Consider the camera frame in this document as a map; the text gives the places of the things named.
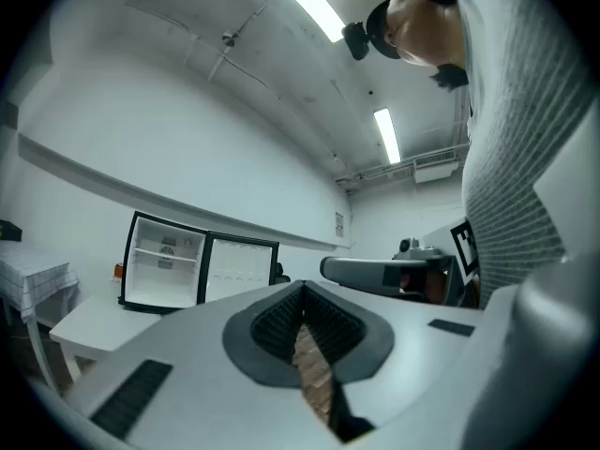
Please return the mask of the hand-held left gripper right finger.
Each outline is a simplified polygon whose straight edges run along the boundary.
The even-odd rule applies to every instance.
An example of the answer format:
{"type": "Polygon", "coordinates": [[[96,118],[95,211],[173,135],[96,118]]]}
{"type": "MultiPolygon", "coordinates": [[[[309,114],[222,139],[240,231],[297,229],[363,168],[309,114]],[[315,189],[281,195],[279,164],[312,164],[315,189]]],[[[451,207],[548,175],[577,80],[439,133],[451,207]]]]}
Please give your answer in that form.
{"type": "Polygon", "coordinates": [[[350,413],[372,430],[359,443],[458,443],[481,388],[473,349],[481,310],[407,302],[319,282],[320,291],[381,317],[394,342],[377,371],[343,384],[350,413]]]}

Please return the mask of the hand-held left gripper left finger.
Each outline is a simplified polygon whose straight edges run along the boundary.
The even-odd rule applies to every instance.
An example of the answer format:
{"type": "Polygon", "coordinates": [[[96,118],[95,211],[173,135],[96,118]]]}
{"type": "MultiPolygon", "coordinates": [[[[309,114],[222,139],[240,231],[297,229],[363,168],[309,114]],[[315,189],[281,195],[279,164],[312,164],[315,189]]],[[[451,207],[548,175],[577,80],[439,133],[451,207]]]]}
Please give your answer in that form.
{"type": "Polygon", "coordinates": [[[161,318],[68,392],[94,430],[133,449],[337,449],[292,365],[302,282],[161,318]]]}

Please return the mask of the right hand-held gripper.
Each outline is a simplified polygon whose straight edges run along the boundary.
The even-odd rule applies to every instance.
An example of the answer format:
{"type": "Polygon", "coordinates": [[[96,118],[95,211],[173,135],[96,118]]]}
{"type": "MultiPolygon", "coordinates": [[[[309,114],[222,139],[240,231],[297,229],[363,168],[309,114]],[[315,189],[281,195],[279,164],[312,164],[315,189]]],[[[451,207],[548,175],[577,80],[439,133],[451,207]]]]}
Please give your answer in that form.
{"type": "Polygon", "coordinates": [[[397,299],[425,299],[430,272],[445,275],[442,305],[461,307],[468,295],[477,300],[473,278],[479,261],[467,219],[441,226],[417,239],[400,241],[394,260],[325,257],[321,275],[340,286],[397,299]]]}

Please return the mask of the person's right hand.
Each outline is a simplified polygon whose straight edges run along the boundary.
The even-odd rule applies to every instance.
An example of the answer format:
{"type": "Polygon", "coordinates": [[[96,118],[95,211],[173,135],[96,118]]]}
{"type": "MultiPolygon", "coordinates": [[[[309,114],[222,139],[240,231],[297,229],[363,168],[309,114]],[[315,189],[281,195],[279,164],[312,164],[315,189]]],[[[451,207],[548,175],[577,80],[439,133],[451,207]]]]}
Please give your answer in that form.
{"type": "Polygon", "coordinates": [[[442,305],[445,301],[447,275],[439,269],[410,269],[401,277],[399,287],[403,292],[419,292],[427,302],[442,305]]]}

